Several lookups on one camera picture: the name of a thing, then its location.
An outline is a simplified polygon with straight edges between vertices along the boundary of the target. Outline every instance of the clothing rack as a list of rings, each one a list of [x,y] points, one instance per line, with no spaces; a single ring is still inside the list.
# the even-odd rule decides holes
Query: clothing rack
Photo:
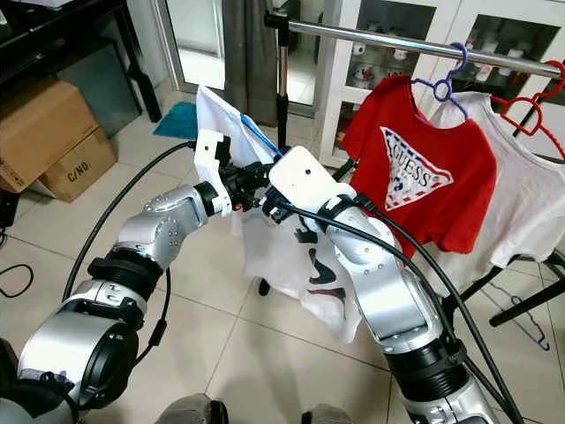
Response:
[[[439,44],[436,42],[427,42],[416,40],[413,38],[399,37],[396,35],[379,34],[369,31],[362,31],[358,29],[341,28],[339,26],[329,26],[323,24],[314,24],[312,22],[303,22],[300,20],[289,19],[286,16],[274,15],[266,13],[264,18],[265,26],[277,29],[277,44],[278,44],[278,91],[276,96],[276,114],[278,122],[278,147],[279,149],[286,148],[286,127],[289,111],[289,97],[287,94],[287,71],[288,71],[288,56],[289,56],[289,32],[293,31],[302,34],[328,36],[340,40],[347,40],[351,42],[363,42],[375,46],[399,48],[408,51],[414,51],[426,55],[433,55],[437,57],[448,57],[452,59],[463,59],[463,52],[453,46],[447,44]],[[512,71],[524,72],[528,74],[540,75],[551,79],[560,79],[561,70],[550,64],[541,64],[527,59],[508,57],[496,53],[485,53],[478,50],[467,50],[467,61],[479,64],[491,64],[503,68],[509,68]],[[355,162],[351,159],[340,168],[335,174],[336,180],[341,179],[347,171],[355,166]],[[514,260],[531,261],[530,258],[516,256]],[[565,276],[557,268],[558,266],[565,269],[565,255],[558,250],[555,250],[544,263],[558,276],[559,281],[551,286],[533,294],[523,302],[514,305],[510,309],[495,315],[490,323],[494,327],[503,324],[509,320],[516,318],[518,315],[547,302],[548,300],[565,292]],[[500,274],[503,269],[494,267],[491,272],[480,278],[478,281],[471,284],[471,286],[461,293],[463,300],[467,300],[474,293],[478,292],[495,276]],[[259,293],[262,296],[268,294],[270,286],[265,279],[262,279],[259,286]],[[444,308],[453,320],[453,313],[455,312],[455,302],[452,296],[447,296],[443,300]]]
[[[289,57],[289,32],[302,34],[328,36],[340,40],[351,42],[363,42],[374,46],[399,48],[425,55],[438,57],[448,57],[452,59],[463,59],[463,52],[448,44],[437,42],[427,42],[414,38],[399,37],[396,35],[372,33],[359,29],[341,28],[312,22],[289,19],[286,16],[265,14],[265,26],[278,30],[278,92],[276,97],[276,110],[278,120],[278,146],[286,146],[286,125],[289,111],[289,97],[287,95],[287,69]],[[524,72],[528,74],[541,75],[552,79],[561,77],[561,70],[550,64],[541,64],[532,60],[508,57],[496,53],[485,53],[478,50],[467,50],[467,61],[479,64],[491,64],[512,71]]]

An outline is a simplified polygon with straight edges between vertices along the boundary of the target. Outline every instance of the cabinet door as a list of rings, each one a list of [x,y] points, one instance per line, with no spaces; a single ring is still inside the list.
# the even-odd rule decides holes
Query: cabinet door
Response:
[[[565,4],[547,0],[463,0],[449,32],[448,42],[466,43],[472,49],[536,62],[562,61],[565,52]],[[445,78],[456,66],[453,59],[442,58],[433,80]],[[480,91],[505,99],[532,96],[542,91],[549,78],[527,75],[508,69],[467,64],[454,75],[454,91]],[[420,109],[431,116],[439,106],[432,90],[425,93]],[[518,103],[509,115],[520,122],[530,108]]]
[[[445,42],[459,4],[458,0],[348,0],[342,2],[338,25],[430,42]],[[409,74],[429,79],[437,60],[437,57],[401,49],[336,41],[320,135],[322,163],[328,166],[341,166],[344,163],[346,155],[337,142],[340,139],[339,132],[344,130],[343,123],[350,122],[357,105],[383,78]],[[423,92],[422,87],[415,87],[414,98],[417,102]]]

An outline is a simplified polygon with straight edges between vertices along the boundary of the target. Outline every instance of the curtain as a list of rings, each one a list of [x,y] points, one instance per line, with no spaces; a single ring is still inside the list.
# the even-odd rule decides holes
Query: curtain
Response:
[[[224,98],[255,122],[276,126],[275,30],[263,24],[271,0],[222,0]]]

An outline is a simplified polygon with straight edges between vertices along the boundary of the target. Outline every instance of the doorway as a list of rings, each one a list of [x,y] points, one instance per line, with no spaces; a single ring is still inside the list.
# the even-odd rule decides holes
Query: doorway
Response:
[[[325,0],[273,0],[274,11],[318,22]],[[154,0],[174,87],[196,93],[202,84],[222,93],[225,82],[222,0]],[[320,73],[320,41],[291,33],[288,59],[289,111],[313,117]]]

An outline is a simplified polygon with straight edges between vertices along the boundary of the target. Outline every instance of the clothes hanger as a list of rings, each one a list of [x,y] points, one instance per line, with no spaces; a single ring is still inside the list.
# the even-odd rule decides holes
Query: clothes hanger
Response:
[[[553,66],[557,66],[559,69],[561,69],[561,81],[559,82],[559,84],[557,84],[557,86],[552,91],[550,91],[549,93],[543,93],[543,92],[536,93],[535,95],[533,95],[532,98],[517,97],[516,99],[512,99],[512,100],[504,100],[501,99],[500,97],[496,97],[495,95],[492,95],[491,100],[493,102],[502,105],[501,117],[503,117],[505,120],[510,122],[515,128],[520,130],[522,133],[532,136],[538,130],[543,131],[546,134],[546,136],[549,137],[549,139],[557,147],[557,150],[559,150],[561,156],[563,156],[563,159],[565,159],[565,148],[560,144],[557,138],[547,128],[543,126],[543,112],[541,111],[541,107],[538,103],[538,100],[540,99],[553,97],[554,95],[557,95],[563,89],[563,87],[565,87],[565,65],[556,60],[550,60],[546,63],[552,64]],[[518,124],[516,121],[514,121],[508,116],[508,111],[510,109],[510,106],[518,102],[527,102],[536,110],[536,112],[538,112],[538,122],[534,125],[534,127],[531,130],[524,128],[523,126],[521,126],[520,124]]]
[[[449,100],[457,108],[459,108],[459,110],[465,116],[465,120],[467,120],[467,119],[469,119],[469,115],[467,114],[467,110],[465,110],[464,107],[461,106],[461,104],[459,104],[459,102],[457,102],[457,100],[455,100],[452,97],[453,88],[451,87],[451,77],[455,73],[461,72],[465,68],[465,66],[467,65],[467,49],[460,42],[452,42],[451,45],[454,46],[454,47],[457,47],[458,49],[460,49],[463,52],[463,60],[462,60],[462,62],[459,66],[457,66],[455,69],[452,69],[451,71],[449,71],[448,76],[445,77],[445,79],[440,79],[435,84],[431,83],[430,81],[426,81],[425,79],[421,79],[421,78],[415,78],[411,81],[411,83],[415,84],[417,82],[420,82],[420,83],[422,83],[422,84],[424,84],[424,85],[426,85],[430,88],[433,88],[433,97],[435,97],[435,100],[437,100],[438,102],[446,102],[447,100]],[[447,92],[446,92],[445,95],[439,94],[438,90],[442,86],[445,86],[445,88],[447,89]]]

